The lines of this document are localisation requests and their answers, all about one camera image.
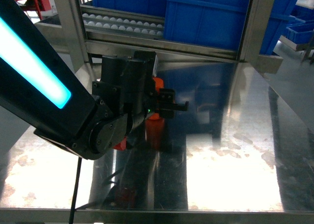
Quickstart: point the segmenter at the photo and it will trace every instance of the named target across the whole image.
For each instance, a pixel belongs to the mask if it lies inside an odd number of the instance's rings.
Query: metal post
[[[238,60],[255,66],[275,0],[250,0]]]
[[[60,17],[74,71],[90,62],[85,40],[87,40],[79,0],[54,0]]]

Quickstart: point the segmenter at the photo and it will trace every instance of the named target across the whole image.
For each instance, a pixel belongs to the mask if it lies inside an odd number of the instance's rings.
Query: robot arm
[[[104,56],[90,95],[14,0],[0,0],[0,40],[0,105],[80,157],[100,158],[156,112],[187,110],[156,90],[154,52]]]

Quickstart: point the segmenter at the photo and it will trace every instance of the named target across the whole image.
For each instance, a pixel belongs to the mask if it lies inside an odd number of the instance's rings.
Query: glowing light bar
[[[71,98],[71,92],[1,17],[0,58],[59,109],[62,109]]]

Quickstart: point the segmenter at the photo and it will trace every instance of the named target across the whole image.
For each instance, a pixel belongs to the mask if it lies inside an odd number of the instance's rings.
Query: metal table surface
[[[188,112],[82,163],[76,223],[314,223],[314,136],[248,64],[158,73]],[[31,134],[0,167],[0,221],[67,222],[76,157]]]

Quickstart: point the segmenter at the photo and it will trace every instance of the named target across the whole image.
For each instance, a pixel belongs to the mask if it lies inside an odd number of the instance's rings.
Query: orange object
[[[116,149],[116,150],[125,150],[126,148],[127,148],[127,137],[124,137],[122,142],[120,142],[119,144],[113,147],[113,149]]]
[[[157,120],[148,119],[145,121],[146,141],[155,150],[160,150],[164,127],[165,119],[163,118]]]
[[[158,78],[158,77],[153,77],[153,80],[156,83],[156,91],[159,94],[159,89],[164,88],[163,80],[161,78]]]
[[[156,91],[159,94],[160,93],[160,88],[164,88],[164,83],[163,80],[161,78],[158,77],[153,77],[153,80],[156,83]],[[160,115],[158,113],[153,114],[149,120],[159,120],[160,119]]]

